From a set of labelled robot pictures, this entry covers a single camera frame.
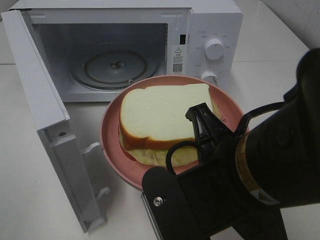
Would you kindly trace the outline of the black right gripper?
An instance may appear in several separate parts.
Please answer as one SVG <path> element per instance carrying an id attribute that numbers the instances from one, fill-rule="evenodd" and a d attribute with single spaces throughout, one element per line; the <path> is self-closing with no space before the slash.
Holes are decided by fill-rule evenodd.
<path id="1" fill-rule="evenodd" d="M 197 143 L 219 143 L 233 132 L 206 103 L 190 107 Z M 236 148 L 242 136 L 224 139 L 209 160 L 178 175 L 177 180 L 202 235 L 233 227 L 239 235 L 252 235 L 253 203 L 236 169 Z"/>

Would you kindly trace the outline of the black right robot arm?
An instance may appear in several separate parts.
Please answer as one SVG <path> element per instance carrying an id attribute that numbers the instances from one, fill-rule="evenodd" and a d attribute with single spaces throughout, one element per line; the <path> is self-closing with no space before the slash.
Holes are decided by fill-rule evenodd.
<path id="1" fill-rule="evenodd" d="M 246 113 L 230 131 L 207 105 L 191 107 L 199 165 L 178 183 L 207 238 L 232 227 L 245 240 L 285 240 L 282 208 L 320 201 L 320 51 L 298 63 L 282 102 Z"/>

